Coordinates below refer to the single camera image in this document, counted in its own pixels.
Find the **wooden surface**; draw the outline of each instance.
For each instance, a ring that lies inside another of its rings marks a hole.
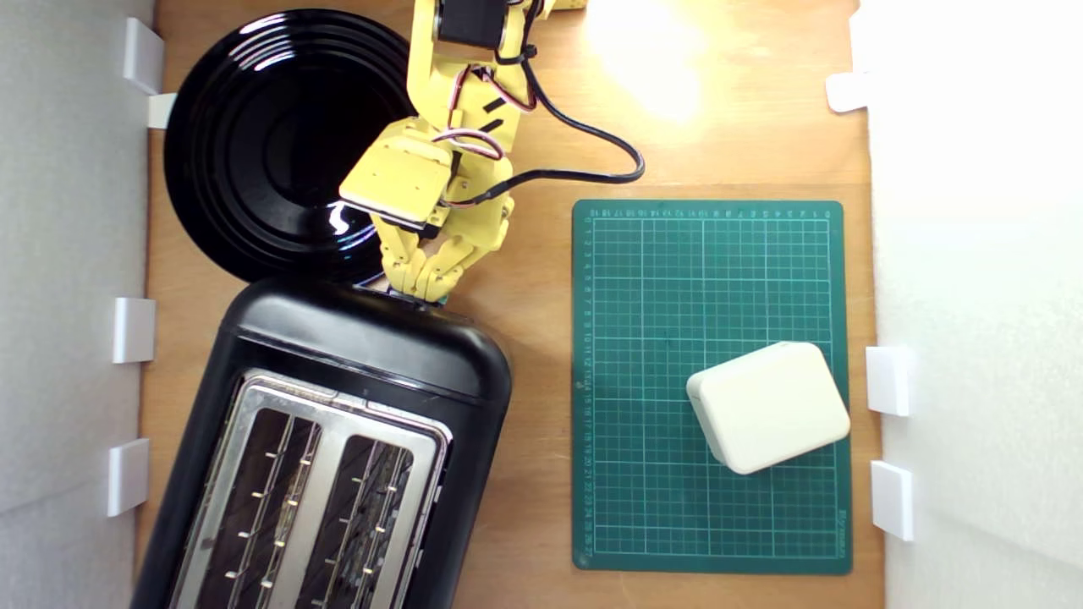
[[[408,31],[409,0],[332,2]],[[287,0],[159,0],[166,87],[234,27]],[[871,524],[869,462],[878,420],[865,409],[864,347],[874,342],[869,158],[864,116],[835,116],[823,81],[849,69],[856,0],[591,0],[535,28],[535,61],[572,116],[626,135],[647,177],[622,187],[533,183],[516,191],[505,249],[467,274],[452,308],[510,339],[514,400],[456,607],[870,609],[883,606],[884,546]],[[537,113],[520,130],[519,168],[621,170],[621,153]],[[157,359],[146,366],[142,435],[152,439],[146,543],[196,385],[226,304],[242,283],[182,231],[152,134],[149,297]],[[584,197],[837,198],[846,209],[853,413],[854,569],[843,578],[582,572],[571,560],[571,210]]]

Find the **grid lines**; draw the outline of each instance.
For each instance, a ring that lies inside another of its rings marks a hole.
[[[576,563],[848,571],[848,441],[739,476],[684,393],[704,367],[806,340],[846,394],[838,204],[580,202],[575,244]]]

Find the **white clip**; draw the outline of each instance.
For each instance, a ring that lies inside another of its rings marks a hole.
[[[151,129],[169,127],[169,115],[173,112],[175,101],[177,93],[161,93],[147,98],[146,126]]]
[[[113,518],[145,502],[151,490],[151,441],[146,438],[109,449],[109,503]]]
[[[125,31],[125,78],[147,95],[161,92],[166,43],[135,17]]]
[[[867,107],[869,81],[867,74],[852,72],[828,76],[826,82],[827,106],[838,114]]]
[[[865,380],[869,410],[910,416],[910,375],[913,355],[902,347],[866,347]]]
[[[113,313],[113,363],[154,359],[157,302],[146,298],[117,298]]]
[[[875,61],[876,40],[872,36],[872,18],[867,8],[850,15],[850,54],[852,72],[827,77],[827,106],[843,114],[869,106],[871,95],[870,73]]]
[[[872,462],[873,524],[904,542],[914,541],[914,477],[901,467]]]

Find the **yellow robotic arm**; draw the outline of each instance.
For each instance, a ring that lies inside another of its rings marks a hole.
[[[496,9],[506,13],[494,26],[470,18],[442,23],[452,21],[451,1],[415,1],[407,89],[419,116],[389,125],[339,189],[341,205],[370,215],[391,287],[428,301],[447,296],[467,269],[504,243],[514,210],[508,193],[512,167],[507,155],[519,120],[534,109],[539,96],[556,113],[544,93],[531,86],[529,75],[533,73],[525,60],[532,49],[525,38],[533,22],[548,17],[558,2],[559,8],[567,9],[586,4],[585,0],[456,2],[458,7],[470,4],[469,11],[485,16],[497,11],[481,11],[479,7],[492,9],[498,3]],[[467,61],[435,51],[441,28],[462,24],[468,31],[462,36],[487,36],[493,41],[493,61]],[[567,117],[561,119],[598,131]],[[599,133],[610,141],[618,140]],[[638,156],[623,141],[614,143]],[[632,181],[642,168],[639,156],[637,172],[598,181]],[[583,179],[559,176],[582,172],[543,172],[557,176],[537,177]],[[494,190],[497,185],[504,187]],[[428,256],[420,247],[421,239],[438,236],[443,241],[436,252]]]

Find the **toaster slot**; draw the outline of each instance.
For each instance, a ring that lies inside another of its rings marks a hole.
[[[401,607],[449,444],[440,423],[252,373],[171,607]]]
[[[392,537],[409,543],[419,516],[402,513],[413,463],[405,449],[361,437],[347,442],[298,609],[371,607]]]

